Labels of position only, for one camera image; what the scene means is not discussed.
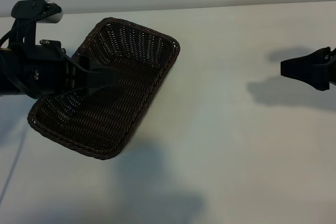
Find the woven basket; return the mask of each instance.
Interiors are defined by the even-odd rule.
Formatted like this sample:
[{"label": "woven basket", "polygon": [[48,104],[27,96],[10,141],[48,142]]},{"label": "woven basket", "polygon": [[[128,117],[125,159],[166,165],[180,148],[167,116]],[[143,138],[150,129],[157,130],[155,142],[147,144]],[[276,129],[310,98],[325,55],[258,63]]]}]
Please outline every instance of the woven basket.
[{"label": "woven basket", "polygon": [[119,84],[87,98],[44,96],[28,115],[41,135],[83,155],[109,159],[127,145],[180,52],[178,42],[132,22],[106,18],[73,55],[119,72]]}]

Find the dark brown basket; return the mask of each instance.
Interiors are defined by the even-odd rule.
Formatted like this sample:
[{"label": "dark brown basket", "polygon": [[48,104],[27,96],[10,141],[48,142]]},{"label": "dark brown basket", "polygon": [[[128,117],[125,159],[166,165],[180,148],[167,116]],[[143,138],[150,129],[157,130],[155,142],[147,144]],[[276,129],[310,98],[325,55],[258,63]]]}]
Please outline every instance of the dark brown basket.
[{"label": "dark brown basket", "polygon": [[83,155],[118,155],[141,122],[180,52],[178,42],[132,22],[106,18],[74,53],[119,72],[119,84],[87,98],[44,96],[28,115],[41,135]]}]

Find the white table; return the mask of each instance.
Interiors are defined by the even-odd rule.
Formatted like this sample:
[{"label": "white table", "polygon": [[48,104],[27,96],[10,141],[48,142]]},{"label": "white table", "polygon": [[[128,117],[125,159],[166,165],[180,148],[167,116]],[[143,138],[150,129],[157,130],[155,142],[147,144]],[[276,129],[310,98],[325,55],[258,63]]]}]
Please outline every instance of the white table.
[{"label": "white table", "polygon": [[[171,35],[182,49],[131,144],[107,161],[25,132],[32,101],[23,111],[18,97],[1,98],[19,113],[0,145],[0,222],[335,223],[336,87],[319,92],[279,76],[280,61],[336,46],[335,13],[336,2],[325,2],[39,24],[37,41],[71,52],[109,16]],[[12,21],[0,18],[0,34]]]}]

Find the screw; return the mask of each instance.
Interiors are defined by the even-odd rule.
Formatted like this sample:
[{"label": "screw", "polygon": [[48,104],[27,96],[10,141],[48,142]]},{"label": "screw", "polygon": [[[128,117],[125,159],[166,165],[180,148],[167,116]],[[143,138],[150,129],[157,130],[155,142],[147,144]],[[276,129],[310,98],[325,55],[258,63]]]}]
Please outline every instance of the screw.
[{"label": "screw", "polygon": [[50,44],[50,41],[49,41],[49,40],[45,40],[45,39],[43,39],[43,40],[40,40],[40,44],[43,45],[43,46],[45,46],[45,45],[49,45],[49,44]]},{"label": "screw", "polygon": [[38,78],[39,78],[39,72],[38,72],[38,70],[37,69],[35,69],[35,71],[34,71],[34,80],[35,81],[37,81],[38,80]]}]

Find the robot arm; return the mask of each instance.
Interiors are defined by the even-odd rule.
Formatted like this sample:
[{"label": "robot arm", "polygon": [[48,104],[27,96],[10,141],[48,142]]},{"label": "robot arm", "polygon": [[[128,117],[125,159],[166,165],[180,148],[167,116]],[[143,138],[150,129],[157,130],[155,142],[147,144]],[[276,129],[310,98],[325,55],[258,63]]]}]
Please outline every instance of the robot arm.
[{"label": "robot arm", "polygon": [[41,40],[35,45],[36,23],[57,23],[62,9],[49,0],[19,1],[12,10],[12,29],[0,39],[9,39],[0,49],[0,95],[26,94],[60,96],[76,92],[88,96],[118,83],[118,73],[110,67],[80,56],[69,58],[61,42]]}]

